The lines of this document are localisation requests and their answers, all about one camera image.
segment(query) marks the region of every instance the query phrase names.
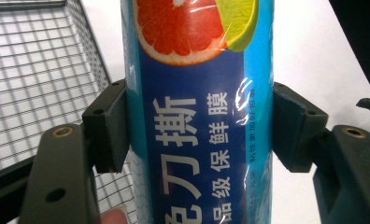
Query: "wire mesh basket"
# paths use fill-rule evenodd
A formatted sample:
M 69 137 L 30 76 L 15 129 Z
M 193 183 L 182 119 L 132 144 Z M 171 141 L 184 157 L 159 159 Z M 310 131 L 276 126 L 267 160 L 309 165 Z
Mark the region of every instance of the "wire mesh basket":
M 47 129 L 81 123 L 109 83 L 79 0 L 0 1 L 0 170 L 34 156 Z M 125 204 L 136 223 L 128 163 L 95 178 L 100 211 Z

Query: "plastic wrap roll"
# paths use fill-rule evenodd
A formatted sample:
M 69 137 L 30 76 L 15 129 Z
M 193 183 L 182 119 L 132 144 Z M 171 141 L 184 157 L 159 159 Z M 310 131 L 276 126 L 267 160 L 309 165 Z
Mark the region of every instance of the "plastic wrap roll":
M 139 223 L 270 223 L 272 0 L 122 0 Z

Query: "white background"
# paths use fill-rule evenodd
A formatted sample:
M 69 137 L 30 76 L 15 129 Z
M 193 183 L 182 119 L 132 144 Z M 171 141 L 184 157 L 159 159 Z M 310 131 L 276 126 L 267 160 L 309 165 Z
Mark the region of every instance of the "white background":
M 120 0 L 83 0 L 112 80 L 124 78 Z M 370 132 L 370 111 L 356 107 L 370 87 L 328 0 L 277 0 L 275 81 L 330 115 L 328 128 L 353 125 Z M 312 176 L 290 174 L 275 158 L 273 224 L 320 223 Z

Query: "bolt hole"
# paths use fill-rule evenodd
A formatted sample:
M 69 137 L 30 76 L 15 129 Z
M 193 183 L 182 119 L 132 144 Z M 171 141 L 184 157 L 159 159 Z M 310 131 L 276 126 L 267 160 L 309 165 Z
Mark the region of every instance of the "bolt hole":
M 63 127 L 54 130 L 53 137 L 66 137 L 74 131 L 71 127 Z
M 353 128 L 346 128 L 345 133 L 356 138 L 365 138 L 365 133 L 360 130 L 353 129 Z
M 307 110 L 306 112 L 308 115 L 316 115 L 316 111 L 312 111 L 312 110 Z
M 100 115 L 100 114 L 104 113 L 104 110 L 103 109 L 97 109 L 97 110 L 94 110 L 93 113 L 94 113 L 94 115 Z
M 56 203 L 65 196 L 65 189 L 55 189 L 46 196 L 46 202 Z

